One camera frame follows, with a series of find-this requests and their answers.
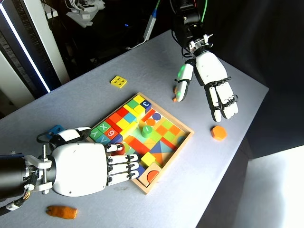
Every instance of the orange hexagon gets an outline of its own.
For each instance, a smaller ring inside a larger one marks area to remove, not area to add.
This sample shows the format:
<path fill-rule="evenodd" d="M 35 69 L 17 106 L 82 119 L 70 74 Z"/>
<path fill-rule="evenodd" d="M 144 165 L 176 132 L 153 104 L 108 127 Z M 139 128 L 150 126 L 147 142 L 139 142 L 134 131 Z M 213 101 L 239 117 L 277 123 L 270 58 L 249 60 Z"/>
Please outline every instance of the orange hexagon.
<path fill-rule="evenodd" d="M 214 139 L 222 141 L 227 137 L 227 132 L 226 132 L 225 128 L 223 128 L 221 126 L 215 126 L 211 130 L 211 135 Z"/>

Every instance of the gray table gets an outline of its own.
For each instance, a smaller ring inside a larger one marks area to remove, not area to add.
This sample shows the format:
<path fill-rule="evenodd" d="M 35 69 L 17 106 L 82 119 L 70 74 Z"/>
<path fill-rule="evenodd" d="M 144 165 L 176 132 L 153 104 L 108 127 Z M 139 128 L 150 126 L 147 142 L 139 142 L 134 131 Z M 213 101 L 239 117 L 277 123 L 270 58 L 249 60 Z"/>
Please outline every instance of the gray table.
<path fill-rule="evenodd" d="M 213 140 L 210 135 L 210 129 L 216 123 L 212 120 L 205 91 L 195 78 L 183 102 L 173 103 L 171 100 L 173 80 L 183 60 L 181 49 L 170 32 L 0 120 L 1 154 L 15 150 L 38 156 L 41 153 L 41 145 L 36 142 L 39 133 L 55 124 L 65 128 L 93 126 L 131 96 L 142 92 L 195 131 L 148 195 L 129 181 L 78 198 L 61 196 L 53 191 L 48 195 L 34 193 L 23 208 L 0 217 L 0 227 L 195 227 L 268 91 L 231 65 L 222 63 L 232 76 L 233 91 L 239 96 L 239 113 L 219 124 L 228 132 L 223 142 Z M 128 79 L 123 89 L 110 85 L 115 75 Z M 78 208 L 78 217 L 75 220 L 50 217 L 45 213 L 49 205 Z"/>

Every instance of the white light strip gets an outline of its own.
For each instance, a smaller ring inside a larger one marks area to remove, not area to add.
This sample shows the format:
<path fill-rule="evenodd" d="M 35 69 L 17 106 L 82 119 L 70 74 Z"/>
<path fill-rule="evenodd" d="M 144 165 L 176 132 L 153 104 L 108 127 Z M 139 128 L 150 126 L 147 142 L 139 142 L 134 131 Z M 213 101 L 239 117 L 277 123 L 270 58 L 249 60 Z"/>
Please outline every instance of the white light strip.
<path fill-rule="evenodd" d="M 48 88 L 46 82 L 44 81 L 42 75 L 40 74 L 38 68 L 36 67 L 36 65 L 35 65 L 35 63 L 34 63 L 32 57 L 29 55 L 28 50 L 27 50 L 26 47 L 24 46 L 24 44 L 23 44 L 23 42 L 22 42 L 22 40 L 21 40 L 19 34 L 17 33 L 17 31 L 16 31 L 16 29 L 15 29 L 13 23 L 11 22 L 11 20 L 10 20 L 8 14 L 6 13 L 6 11 L 5 11 L 5 9 L 4 9 L 4 7 L 3 7 L 2 4 L 0 4 L 0 10 L 1 10 L 1 12 L 3 13 L 3 15 L 4 15 L 4 17 L 5 17 L 6 21 L 7 21 L 7 23 L 8 23 L 9 26 L 10 26 L 10 29 L 13 31 L 13 33 L 14 33 L 16 39 L 18 40 L 20 46 L 22 47 L 22 49 L 23 49 L 25 55 L 28 57 L 29 62 L 30 62 L 31 65 L 33 66 L 33 68 L 34 68 L 34 70 L 36 71 L 38 77 L 40 78 L 42 84 L 44 85 L 44 87 L 46 88 L 46 90 L 47 90 L 48 93 L 51 92 L 50 89 Z"/>

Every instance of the yellow toy brick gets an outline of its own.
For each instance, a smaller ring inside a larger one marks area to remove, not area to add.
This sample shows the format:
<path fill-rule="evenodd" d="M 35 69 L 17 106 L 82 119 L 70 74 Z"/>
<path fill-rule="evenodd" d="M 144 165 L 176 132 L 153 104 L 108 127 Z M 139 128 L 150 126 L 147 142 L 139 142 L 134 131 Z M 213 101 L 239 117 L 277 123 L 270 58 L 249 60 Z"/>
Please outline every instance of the yellow toy brick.
<path fill-rule="evenodd" d="M 121 89 L 127 84 L 127 82 L 127 79 L 117 75 L 112 79 L 111 84 Z"/>
<path fill-rule="evenodd" d="M 127 126 L 129 126 L 129 122 L 126 121 L 125 119 L 121 119 L 116 123 L 116 125 L 119 126 L 121 129 L 125 129 L 127 128 Z"/>
<path fill-rule="evenodd" d="M 137 95 L 135 98 L 133 98 L 133 100 L 140 104 L 140 103 L 143 102 L 145 99 L 144 99 L 142 96 Z"/>
<path fill-rule="evenodd" d="M 119 134 L 123 136 L 123 139 L 129 136 L 137 128 L 137 122 L 130 123 L 125 129 L 123 129 Z"/>
<path fill-rule="evenodd" d="M 155 160 L 156 158 L 150 152 L 147 152 L 141 159 L 141 161 L 148 167 L 155 162 Z"/>
<path fill-rule="evenodd" d="M 134 111 L 139 114 L 140 119 L 144 117 L 146 109 L 142 107 L 140 104 L 134 108 Z"/>
<path fill-rule="evenodd" d="M 136 122 L 139 122 L 140 121 L 140 118 L 139 118 L 139 114 L 137 112 L 135 112 L 132 108 L 130 108 L 128 105 L 124 105 L 123 106 L 128 112 L 130 112 L 133 116 L 136 117 Z"/>

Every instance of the robotic arm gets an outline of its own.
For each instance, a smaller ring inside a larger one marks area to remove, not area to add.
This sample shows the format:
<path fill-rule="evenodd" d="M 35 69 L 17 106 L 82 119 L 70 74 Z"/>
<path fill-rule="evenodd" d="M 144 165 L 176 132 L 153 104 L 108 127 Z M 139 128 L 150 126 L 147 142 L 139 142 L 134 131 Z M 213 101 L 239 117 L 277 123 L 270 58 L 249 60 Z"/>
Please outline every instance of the robotic arm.
<path fill-rule="evenodd" d="M 205 87 L 212 116 L 216 122 L 220 122 L 222 115 L 227 119 L 238 113 L 235 95 L 230 87 L 227 72 L 219 59 L 209 51 L 212 44 L 202 26 L 200 14 L 193 1 L 176 0 L 172 5 L 175 12 L 173 38 L 183 50 L 188 53 L 183 54 L 187 58 L 181 67 L 175 81 L 177 85 L 174 89 L 175 98 L 173 101 L 182 101 L 188 90 L 188 85 L 194 74 L 199 84 Z"/>
<path fill-rule="evenodd" d="M 119 144 L 78 142 L 91 133 L 88 127 L 64 130 L 48 142 L 42 142 L 42 156 L 14 154 L 0 156 L 0 199 L 23 196 L 0 208 L 0 216 L 20 208 L 31 192 L 48 194 L 49 189 L 64 196 L 84 196 L 102 191 L 106 186 L 137 178 L 138 157 L 107 156 L 122 151 Z"/>

